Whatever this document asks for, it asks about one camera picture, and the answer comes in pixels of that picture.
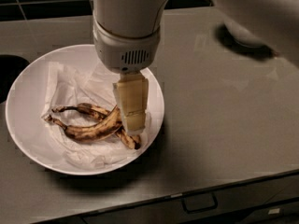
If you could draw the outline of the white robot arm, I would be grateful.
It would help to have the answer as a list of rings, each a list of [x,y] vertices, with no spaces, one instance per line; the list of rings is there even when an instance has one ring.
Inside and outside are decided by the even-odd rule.
[[[93,40],[106,68],[121,75],[114,86],[121,120],[128,133],[142,133],[148,81],[140,71],[152,64],[169,0],[93,0]],[[297,64],[299,0],[211,0],[212,6],[189,8],[201,25],[219,15],[240,44],[267,46]]]

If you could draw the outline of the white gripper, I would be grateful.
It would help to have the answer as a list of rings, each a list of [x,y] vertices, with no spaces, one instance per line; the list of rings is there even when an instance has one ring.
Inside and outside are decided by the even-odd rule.
[[[141,134],[145,129],[149,81],[137,71],[150,66],[155,58],[160,23],[161,15],[149,12],[93,13],[93,41],[98,57],[108,70],[122,73],[113,84],[113,93],[129,135]]]

